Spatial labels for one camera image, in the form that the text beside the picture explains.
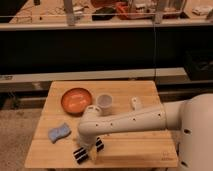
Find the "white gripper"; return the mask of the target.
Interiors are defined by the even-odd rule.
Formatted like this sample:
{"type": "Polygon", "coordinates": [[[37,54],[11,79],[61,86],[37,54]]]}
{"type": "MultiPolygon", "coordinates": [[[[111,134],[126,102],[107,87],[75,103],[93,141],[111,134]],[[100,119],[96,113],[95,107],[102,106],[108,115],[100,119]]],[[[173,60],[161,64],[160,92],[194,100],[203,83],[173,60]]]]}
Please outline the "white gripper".
{"type": "Polygon", "coordinates": [[[96,148],[96,142],[95,141],[92,141],[92,142],[80,141],[79,145],[86,149],[86,151],[89,155],[89,158],[91,160],[97,159],[97,148],[96,148]]]}

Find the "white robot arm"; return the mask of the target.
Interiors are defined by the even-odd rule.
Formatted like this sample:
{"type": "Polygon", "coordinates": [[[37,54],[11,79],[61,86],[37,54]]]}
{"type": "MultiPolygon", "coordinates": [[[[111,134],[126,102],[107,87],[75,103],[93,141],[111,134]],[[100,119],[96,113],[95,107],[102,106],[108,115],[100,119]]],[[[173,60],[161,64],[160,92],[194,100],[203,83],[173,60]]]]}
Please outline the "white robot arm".
{"type": "Polygon", "coordinates": [[[99,135],[180,130],[178,171],[213,171],[213,93],[102,116],[88,106],[78,124],[78,144],[90,149],[99,135]]]}

